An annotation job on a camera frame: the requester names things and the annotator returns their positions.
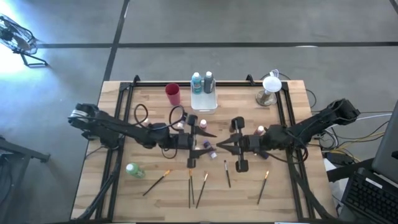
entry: wooden tabletop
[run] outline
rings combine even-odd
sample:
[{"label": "wooden tabletop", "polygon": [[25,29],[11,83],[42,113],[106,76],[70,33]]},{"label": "wooden tabletop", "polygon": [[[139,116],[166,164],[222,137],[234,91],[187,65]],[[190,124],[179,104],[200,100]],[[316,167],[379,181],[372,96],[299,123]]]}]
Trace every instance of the wooden tabletop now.
[{"label": "wooden tabletop", "polygon": [[[118,97],[120,82],[104,82],[98,106],[101,110],[113,115]],[[290,97],[294,109],[296,122],[311,116],[304,82],[301,80],[288,81]],[[215,114],[198,115],[198,119],[208,122],[207,132],[217,135],[217,138],[204,138],[198,136],[198,144],[208,139],[212,145],[229,138],[230,120],[237,116],[245,118],[246,127],[244,134],[252,134],[254,130],[263,125],[280,124],[276,105],[270,107],[259,106],[255,95],[262,87],[217,87],[218,108]],[[181,105],[187,113],[192,113],[190,107],[190,89],[181,87]],[[149,110],[151,122],[166,122],[172,106],[167,100],[164,87],[134,88],[129,122],[135,123],[132,115],[134,107],[143,103]],[[287,108],[283,102],[285,117]],[[99,141],[90,142],[87,153],[100,146]],[[335,215],[331,190],[326,176],[325,166],[318,147],[308,147],[309,157],[305,162],[308,181],[312,192],[320,203]],[[174,150],[166,152],[167,156]],[[249,171],[237,173],[234,163],[236,156],[228,151],[217,149],[217,158],[211,159],[205,154],[197,160],[197,167],[193,170],[193,188],[195,202],[197,201],[203,183],[204,172],[209,175],[205,190],[199,204],[195,209],[192,205],[188,208],[188,151],[179,150],[175,159],[163,157],[160,148],[145,149],[131,138],[126,139],[123,163],[120,173],[118,195],[114,210],[114,222],[271,222],[271,221],[297,221],[289,170],[286,163],[273,158],[264,160],[251,153],[245,154],[249,161]],[[271,153],[286,159],[285,152],[275,150]],[[83,213],[92,202],[100,189],[103,175],[106,150],[100,150],[84,163],[80,184],[72,212],[72,218]],[[228,161],[229,175],[232,187],[228,187],[224,171],[224,160]],[[139,164],[146,172],[144,179],[137,179],[125,172],[128,163]],[[173,171],[152,189],[145,197],[142,194],[163,173]],[[261,189],[266,171],[269,170],[267,184],[260,204],[257,198]],[[305,200],[300,192],[303,210],[306,211]],[[104,206],[104,216],[108,211],[108,200]]]}]

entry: plastic cup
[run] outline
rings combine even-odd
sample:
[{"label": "plastic cup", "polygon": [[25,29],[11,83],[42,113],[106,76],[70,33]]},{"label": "plastic cup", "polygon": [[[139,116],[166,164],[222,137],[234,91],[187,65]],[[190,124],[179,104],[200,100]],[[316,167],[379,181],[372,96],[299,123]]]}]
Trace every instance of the plastic cup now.
[{"label": "plastic cup", "polygon": [[180,104],[180,87],[176,83],[167,84],[165,92],[173,106]]}]

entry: concrete floor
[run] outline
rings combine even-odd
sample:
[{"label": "concrete floor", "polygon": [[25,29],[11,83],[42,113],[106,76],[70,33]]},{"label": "concrete floor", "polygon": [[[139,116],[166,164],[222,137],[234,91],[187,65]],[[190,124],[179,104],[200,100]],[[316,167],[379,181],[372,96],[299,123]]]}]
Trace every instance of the concrete floor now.
[{"label": "concrete floor", "polygon": [[[45,44],[111,44],[123,2],[2,0],[0,12]],[[397,40],[397,14],[388,0],[135,0],[120,43]],[[51,67],[27,68],[0,46],[0,134],[51,153],[47,164],[31,162],[9,223],[69,219],[87,141],[66,117],[76,103],[98,101],[110,52],[39,49],[37,55]],[[242,80],[278,68],[305,80],[317,95],[314,110],[347,98],[361,111],[390,111],[398,99],[397,54],[397,47],[118,49],[110,79],[188,80],[193,72],[211,70],[220,80]],[[367,119],[336,130],[341,136],[364,136],[386,120]],[[378,144],[349,149],[367,159]]]}]

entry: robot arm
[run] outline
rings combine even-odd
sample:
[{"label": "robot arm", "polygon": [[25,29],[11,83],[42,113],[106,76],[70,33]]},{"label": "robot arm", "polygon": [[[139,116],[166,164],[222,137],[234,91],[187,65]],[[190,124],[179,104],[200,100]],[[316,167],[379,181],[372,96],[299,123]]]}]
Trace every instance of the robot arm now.
[{"label": "robot arm", "polygon": [[162,149],[189,150],[187,167],[195,168],[195,159],[211,151],[210,149],[194,150],[196,146],[195,136],[199,134],[207,137],[216,137],[200,129],[196,125],[197,119],[197,116],[188,115],[183,111],[180,122],[187,122],[191,127],[191,132],[185,133],[182,128],[178,130],[178,133],[174,134],[170,133],[166,123],[154,123],[148,125],[148,127],[140,123],[129,124],[110,116],[107,112],[99,110],[96,105],[77,104],[68,118],[68,122],[73,127],[81,129],[83,137],[89,140],[93,136],[99,137],[101,144],[111,149],[116,149],[120,145],[123,136],[128,136],[134,138],[137,143],[147,149],[152,149],[158,144]]},{"label": "robot arm", "polygon": [[291,127],[273,124],[266,130],[265,135],[242,135],[244,128],[242,117],[234,118],[231,127],[236,131],[231,137],[217,144],[218,147],[228,150],[232,155],[239,157],[236,162],[238,172],[247,172],[249,164],[244,160],[244,152],[254,152],[265,156],[266,151],[273,149],[303,148],[311,141],[313,135],[321,133],[333,124],[347,125],[359,116],[359,110],[346,99],[334,101],[318,114]]}]

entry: paintbrush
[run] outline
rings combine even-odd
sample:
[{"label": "paintbrush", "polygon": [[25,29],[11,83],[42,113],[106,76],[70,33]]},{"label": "paintbrush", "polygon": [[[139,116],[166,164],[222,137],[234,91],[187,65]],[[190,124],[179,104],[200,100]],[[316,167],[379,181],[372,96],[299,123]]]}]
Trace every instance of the paintbrush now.
[{"label": "paintbrush", "polygon": [[188,208],[191,208],[191,180],[188,179]]},{"label": "paintbrush", "polygon": [[266,176],[264,177],[264,180],[262,181],[261,191],[260,191],[259,200],[257,201],[257,204],[259,204],[259,203],[260,203],[260,199],[261,199],[262,191],[264,190],[264,187],[266,186],[266,182],[267,182],[268,173],[269,173],[269,171],[267,171],[267,173],[266,173]]},{"label": "paintbrush", "polygon": [[228,165],[226,163],[226,160],[224,160],[224,167],[225,167],[225,172],[226,172],[226,178],[228,180],[228,185],[231,188],[231,181],[229,180],[229,172],[228,172]]},{"label": "paintbrush", "polygon": [[199,206],[199,202],[200,202],[201,195],[203,193],[203,189],[205,188],[206,179],[207,179],[207,175],[208,174],[209,174],[209,172],[205,171],[205,179],[203,180],[203,185],[201,186],[200,195],[199,195],[199,199],[198,199],[198,202],[197,202],[197,208]]},{"label": "paintbrush", "polygon": [[189,178],[191,181],[191,192],[192,192],[192,204],[195,204],[195,198],[193,196],[193,179],[192,179],[192,169],[189,169]]},{"label": "paintbrush", "polygon": [[159,180],[157,180],[142,196],[145,196],[145,194],[148,194],[150,190],[152,190],[165,176],[167,176],[172,170],[166,171]]}]

